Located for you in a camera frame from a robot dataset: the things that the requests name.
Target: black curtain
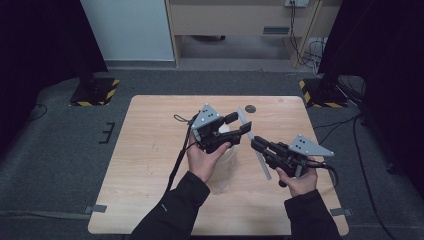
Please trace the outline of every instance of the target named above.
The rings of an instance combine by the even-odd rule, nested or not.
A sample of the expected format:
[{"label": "black curtain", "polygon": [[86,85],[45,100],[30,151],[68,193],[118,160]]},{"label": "black curtain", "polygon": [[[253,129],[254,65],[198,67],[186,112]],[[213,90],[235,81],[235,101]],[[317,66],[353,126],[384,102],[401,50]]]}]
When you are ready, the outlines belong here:
[{"label": "black curtain", "polygon": [[423,1],[344,0],[319,72],[364,79],[369,128],[424,198],[423,43]]},{"label": "black curtain", "polygon": [[41,89],[79,77],[66,53],[69,42],[89,71],[107,72],[79,0],[0,0],[0,154],[25,124]]}]

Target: light wood tabletop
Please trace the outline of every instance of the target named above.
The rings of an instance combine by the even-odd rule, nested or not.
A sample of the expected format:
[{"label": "light wood tabletop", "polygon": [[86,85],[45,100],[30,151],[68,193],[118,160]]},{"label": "light wood tabletop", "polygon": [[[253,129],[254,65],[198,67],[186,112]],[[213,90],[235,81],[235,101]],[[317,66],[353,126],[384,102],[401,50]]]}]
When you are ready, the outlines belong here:
[{"label": "light wood tabletop", "polygon": [[[241,107],[247,121],[252,121],[253,135],[269,141],[289,144],[302,134],[316,142],[299,97],[135,96],[96,202],[106,206],[106,210],[93,212],[88,225],[91,233],[130,234],[158,203],[187,131],[187,124],[175,120],[174,114],[191,119],[205,103],[223,116]],[[255,106],[256,112],[244,111],[247,105]],[[229,124],[231,130],[241,125],[240,120]],[[199,210],[192,235],[290,235],[290,221],[284,209],[284,201],[291,197],[289,190],[279,187],[278,175],[272,169],[272,179],[267,180],[247,135],[243,135],[235,158],[229,189],[209,195]],[[185,157],[172,188],[187,170]],[[317,171],[318,190],[327,208],[340,208],[328,171]],[[345,216],[334,220],[339,233],[346,235],[349,228]]]}]

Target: hand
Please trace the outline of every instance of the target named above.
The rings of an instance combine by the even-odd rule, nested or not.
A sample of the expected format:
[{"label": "hand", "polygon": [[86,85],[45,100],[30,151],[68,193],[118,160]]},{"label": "hand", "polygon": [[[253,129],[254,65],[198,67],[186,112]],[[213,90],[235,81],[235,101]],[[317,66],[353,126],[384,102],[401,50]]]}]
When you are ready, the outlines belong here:
[{"label": "hand", "polygon": [[195,143],[196,138],[193,132],[191,132],[189,138],[190,147],[187,149],[188,169],[206,183],[212,176],[219,158],[227,151],[231,143],[222,144],[215,152],[210,154],[202,151]]},{"label": "hand", "polygon": [[292,197],[311,192],[317,188],[318,174],[315,168],[307,168],[304,175],[299,178],[290,178],[281,168],[276,168],[280,180],[290,189]]}]

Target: black sleeve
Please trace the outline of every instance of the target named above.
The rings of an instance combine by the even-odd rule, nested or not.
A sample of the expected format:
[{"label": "black sleeve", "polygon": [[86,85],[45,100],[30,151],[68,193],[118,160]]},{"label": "black sleeve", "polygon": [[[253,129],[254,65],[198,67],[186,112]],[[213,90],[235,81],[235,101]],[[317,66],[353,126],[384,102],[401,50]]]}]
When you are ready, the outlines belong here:
[{"label": "black sleeve", "polygon": [[209,188],[191,172],[178,186],[165,193],[159,203],[141,220],[131,233],[131,240],[188,239],[200,206]]},{"label": "black sleeve", "polygon": [[284,205],[291,221],[293,240],[342,239],[318,190],[291,198]]}]

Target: gray carpet floor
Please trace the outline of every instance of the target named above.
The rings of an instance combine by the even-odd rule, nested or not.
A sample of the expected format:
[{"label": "gray carpet floor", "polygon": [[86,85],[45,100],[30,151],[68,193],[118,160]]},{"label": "gray carpet floor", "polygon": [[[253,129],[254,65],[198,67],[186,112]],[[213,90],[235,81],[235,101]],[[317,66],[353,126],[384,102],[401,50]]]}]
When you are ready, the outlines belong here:
[{"label": "gray carpet floor", "polygon": [[[298,82],[314,77],[312,73],[265,71],[112,70],[108,75],[121,80],[108,106],[68,106],[77,79],[40,92],[37,102],[46,108],[35,107],[29,117],[35,120],[27,122],[0,162],[1,240],[127,237],[92,235],[87,230],[88,219],[4,215],[24,211],[84,217],[85,207],[96,202],[133,96],[302,96]],[[308,108],[307,111],[314,127],[345,121],[359,113],[351,103],[347,108]],[[386,172],[388,162],[367,126],[360,124],[361,120],[356,123],[356,135],[382,221],[396,239],[424,239],[423,199],[407,177]],[[111,139],[108,144],[99,144],[106,137],[103,131],[110,129],[108,122],[116,123]],[[322,141],[331,129],[317,128],[318,140]],[[340,125],[322,145],[337,155],[328,159],[340,178],[336,192],[342,207],[354,213],[347,217],[350,232],[343,239],[389,239],[379,225],[366,190],[355,148],[353,121]]]}]

